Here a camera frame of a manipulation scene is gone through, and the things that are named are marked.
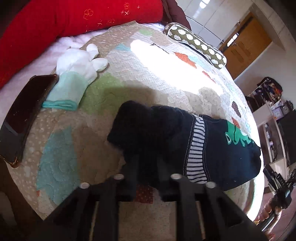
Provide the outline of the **person right hand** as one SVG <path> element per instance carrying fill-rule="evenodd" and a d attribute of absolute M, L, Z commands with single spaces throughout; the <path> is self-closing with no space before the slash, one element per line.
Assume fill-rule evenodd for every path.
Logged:
<path fill-rule="evenodd" d="M 273 211 L 273 208 L 271 207 L 271 203 L 272 203 L 272 199 L 269 199 L 269 201 L 265 204 L 264 208 L 260 211 L 260 213 L 258 214 L 258 216 L 256 217 L 256 219 L 254 221 L 254 223 L 256 225 L 269 218 L 270 214 Z M 264 234 L 266 235 L 268 240 L 274 240 L 274 238 L 275 238 L 275 234 L 273 233 L 273 228 L 276 226 L 276 224 L 278 223 L 278 221 L 281 218 L 282 209 L 280 207 L 275 207 L 274 213 L 275 213 L 274 219 L 269 224 L 267 229 L 264 231 Z"/>

